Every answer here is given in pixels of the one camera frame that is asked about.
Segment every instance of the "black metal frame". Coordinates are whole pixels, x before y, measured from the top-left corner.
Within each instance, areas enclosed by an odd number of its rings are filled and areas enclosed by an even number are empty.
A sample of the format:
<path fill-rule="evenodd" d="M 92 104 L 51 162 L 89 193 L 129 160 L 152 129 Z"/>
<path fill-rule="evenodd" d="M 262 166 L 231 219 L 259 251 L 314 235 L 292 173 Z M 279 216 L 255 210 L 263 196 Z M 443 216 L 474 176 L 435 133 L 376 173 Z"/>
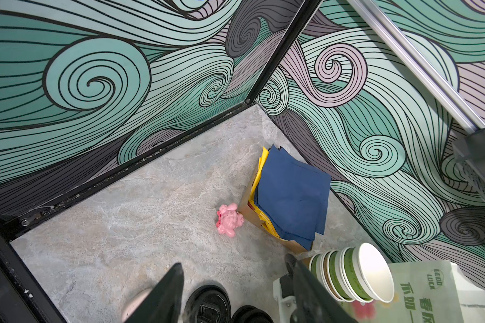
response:
<path fill-rule="evenodd" d="M 181 133 L 173 139 L 153 147 L 148 152 L 145 152 L 142 155 L 129 160 L 128 162 L 126 162 L 126 164 L 123 164 L 124 168 L 122 168 L 121 170 L 113 169 L 111 171 L 107 171 L 106 173 L 98 176 L 90 182 L 82 184 L 79 187 L 69 192 L 66 192 L 61 196 L 54 198 L 50 202 L 46 203 L 46 205 L 49 204 L 51 205 L 51 207 L 47 206 L 45 210 L 41 212 L 39 211 L 39 209 L 33 210 L 10 221 L 3 221 L 0 219 L 0 232 L 7 241 L 13 241 L 19 236 L 25 234 L 26 232 L 37 227 L 38 225 L 63 212 L 67 208 L 106 188 L 108 185 L 113 184 L 117 180 L 144 166 L 155 158 L 160 157 L 169 150 L 176 148 L 177 146 L 189 141 L 190 139 L 193 139 L 197 135 L 207 131 L 208 129 L 219 125 L 221 122 L 227 120 L 228 118 L 231 118 L 236 114 L 246 110 L 248 107 L 249 105 L 247 105 L 245 102 L 239 103 L 238 105 L 232 107 L 231 109 L 228 109 L 222 114 L 217 115 L 214 118 L 211 118 L 203 122 L 202 124 L 185 131 L 184 133 Z"/>
<path fill-rule="evenodd" d="M 53 199 L 50 201 L 51 206 L 47 206 L 41 212 L 33 210 L 10 221 L 0 219 L 0 322 L 66 323 L 63 315 L 54 306 L 9 242 L 155 158 L 160 157 L 169 150 L 250 107 L 250 104 L 256 101 L 259 92 L 278 67 L 293 42 L 296 41 L 304 27 L 309 23 L 321 2 L 322 0 L 304 1 L 244 102 L 176 136 L 168 142 L 155 146 L 150 151 L 124 164 L 123 169 L 108 171 L 98 178 Z"/>
<path fill-rule="evenodd" d="M 63 315 L 1 234 L 0 322 L 66 323 Z"/>

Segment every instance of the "teal wave mural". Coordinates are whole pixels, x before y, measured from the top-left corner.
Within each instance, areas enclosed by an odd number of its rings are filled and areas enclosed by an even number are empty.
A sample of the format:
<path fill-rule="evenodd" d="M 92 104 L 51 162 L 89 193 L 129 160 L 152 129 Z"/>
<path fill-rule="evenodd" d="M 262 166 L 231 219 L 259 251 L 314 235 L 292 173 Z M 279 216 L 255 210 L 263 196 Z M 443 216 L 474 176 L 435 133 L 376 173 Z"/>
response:
<path fill-rule="evenodd" d="M 301 3 L 0 1 L 0 217 L 245 100 Z"/>
<path fill-rule="evenodd" d="M 481 106 L 480 1 L 377 3 Z M 464 131 L 345 0 L 324 0 L 317 15 L 338 28 L 306 28 L 260 104 L 310 164 L 331 174 L 332 190 L 393 262 L 448 259 L 485 288 L 485 201 L 451 146 Z"/>

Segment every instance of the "cardboard box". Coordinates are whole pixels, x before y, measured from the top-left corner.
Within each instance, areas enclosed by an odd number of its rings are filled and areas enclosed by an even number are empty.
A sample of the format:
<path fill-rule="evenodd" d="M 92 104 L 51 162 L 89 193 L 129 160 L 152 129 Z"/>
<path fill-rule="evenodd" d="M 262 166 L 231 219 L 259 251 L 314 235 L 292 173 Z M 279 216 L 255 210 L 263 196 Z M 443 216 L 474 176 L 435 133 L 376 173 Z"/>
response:
<path fill-rule="evenodd" d="M 302 252 L 307 252 L 308 250 L 305 249 L 304 247 L 302 247 L 298 242 L 296 242 L 294 240 L 277 239 L 276 237 L 274 237 L 271 233 L 269 233 L 268 231 L 266 231 L 262 227 L 262 223 L 264 223 L 264 221 L 262 221 L 259 218 L 259 215 L 257 213 L 255 213 L 251 204 L 248 202 L 248 200 L 250 199 L 251 187 L 253 185 L 253 181 L 255 180 L 255 177 L 257 176 L 257 170 L 258 169 L 259 169 L 259 164 L 257 163 L 257 167 L 255 167 L 255 170 L 253 171 L 253 175 L 251 176 L 250 183 L 248 183 L 248 186 L 246 187 L 246 190 L 245 190 L 244 194 L 242 195 L 241 202 L 239 202 L 239 208 L 237 209 L 237 211 L 240 212 L 242 214 L 242 216 L 244 216 L 244 218 L 247 221 L 251 222 L 257 228 L 263 230 L 272 239 L 277 240 L 278 242 L 280 242 L 281 244 L 286 246 L 292 252 L 294 252 L 296 254 L 302 253 Z"/>

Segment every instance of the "stack of napkins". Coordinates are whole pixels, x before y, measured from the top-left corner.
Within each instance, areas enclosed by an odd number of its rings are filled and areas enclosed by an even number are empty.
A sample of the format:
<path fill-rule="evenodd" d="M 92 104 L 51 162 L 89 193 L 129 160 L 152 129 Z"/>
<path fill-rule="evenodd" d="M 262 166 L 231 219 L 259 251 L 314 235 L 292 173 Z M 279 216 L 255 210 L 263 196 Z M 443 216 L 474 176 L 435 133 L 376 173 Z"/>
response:
<path fill-rule="evenodd" d="M 262 167 L 253 202 L 280 238 L 295 240 L 311 250 L 314 233 L 325 231 L 329 192 L 329 174 L 299 162 L 284 148 L 273 145 Z"/>

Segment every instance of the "black lid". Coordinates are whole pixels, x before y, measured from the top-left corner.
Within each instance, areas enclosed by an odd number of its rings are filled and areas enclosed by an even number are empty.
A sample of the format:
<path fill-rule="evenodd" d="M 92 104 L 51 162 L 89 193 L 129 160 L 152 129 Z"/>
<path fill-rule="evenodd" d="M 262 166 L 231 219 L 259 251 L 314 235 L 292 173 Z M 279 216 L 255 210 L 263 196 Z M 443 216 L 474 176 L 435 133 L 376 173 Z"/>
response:
<path fill-rule="evenodd" d="M 235 311 L 231 323 L 273 323 L 273 320 L 266 312 L 254 306 L 245 305 Z"/>
<path fill-rule="evenodd" d="M 183 323 L 230 323 L 232 309 L 225 291 L 204 285 L 189 297 L 183 311 Z"/>

